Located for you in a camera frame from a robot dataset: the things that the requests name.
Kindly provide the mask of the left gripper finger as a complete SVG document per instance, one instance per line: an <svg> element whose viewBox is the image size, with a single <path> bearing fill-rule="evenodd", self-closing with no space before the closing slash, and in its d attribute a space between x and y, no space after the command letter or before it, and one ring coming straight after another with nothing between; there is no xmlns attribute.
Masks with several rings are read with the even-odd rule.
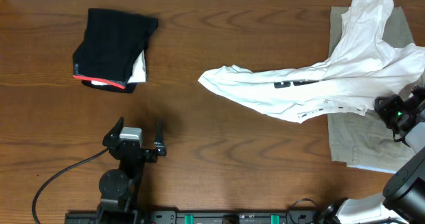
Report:
<svg viewBox="0 0 425 224"><path fill-rule="evenodd" d="M165 140L163 137L162 122L157 123L156 135L154 139L155 149L158 156L166 156L167 149L165 147Z"/></svg>
<svg viewBox="0 0 425 224"><path fill-rule="evenodd" d="M124 128L124 118L120 117L114 127L104 136L103 146L117 146L120 142L120 134Z"/></svg>

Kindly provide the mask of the white t-shirt black logo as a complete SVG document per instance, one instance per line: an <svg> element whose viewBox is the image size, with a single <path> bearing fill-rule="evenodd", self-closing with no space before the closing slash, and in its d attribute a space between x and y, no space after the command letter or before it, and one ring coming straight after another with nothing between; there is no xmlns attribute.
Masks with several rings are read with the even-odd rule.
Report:
<svg viewBox="0 0 425 224"><path fill-rule="evenodd" d="M330 57L303 68L252 72L236 65L207 70L211 92L281 120L302 123L329 113L365 115L375 98L398 94L424 72L424 47L383 41L393 0L352 0Z"/></svg>

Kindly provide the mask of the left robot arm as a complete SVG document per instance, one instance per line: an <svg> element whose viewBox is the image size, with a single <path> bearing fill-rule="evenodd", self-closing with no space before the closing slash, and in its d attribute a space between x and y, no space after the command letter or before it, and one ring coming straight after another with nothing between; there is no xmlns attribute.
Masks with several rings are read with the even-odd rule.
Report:
<svg viewBox="0 0 425 224"><path fill-rule="evenodd" d="M100 178L101 198L95 223L149 223L149 215L138 207L137 199L145 164L167 155L162 123L157 124L153 149L143 147L142 130L125 127L122 117L104 136L102 144L120 164Z"/></svg>

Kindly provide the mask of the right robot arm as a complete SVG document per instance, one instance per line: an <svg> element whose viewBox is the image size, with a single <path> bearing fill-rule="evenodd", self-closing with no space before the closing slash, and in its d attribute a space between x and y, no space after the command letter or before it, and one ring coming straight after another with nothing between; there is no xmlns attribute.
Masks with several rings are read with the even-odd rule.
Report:
<svg viewBox="0 0 425 224"><path fill-rule="evenodd" d="M415 155L388 181L381 194L342 199L318 213L314 223L424 222L424 88L406 100L396 94L375 99L375 111L394 136Z"/></svg>

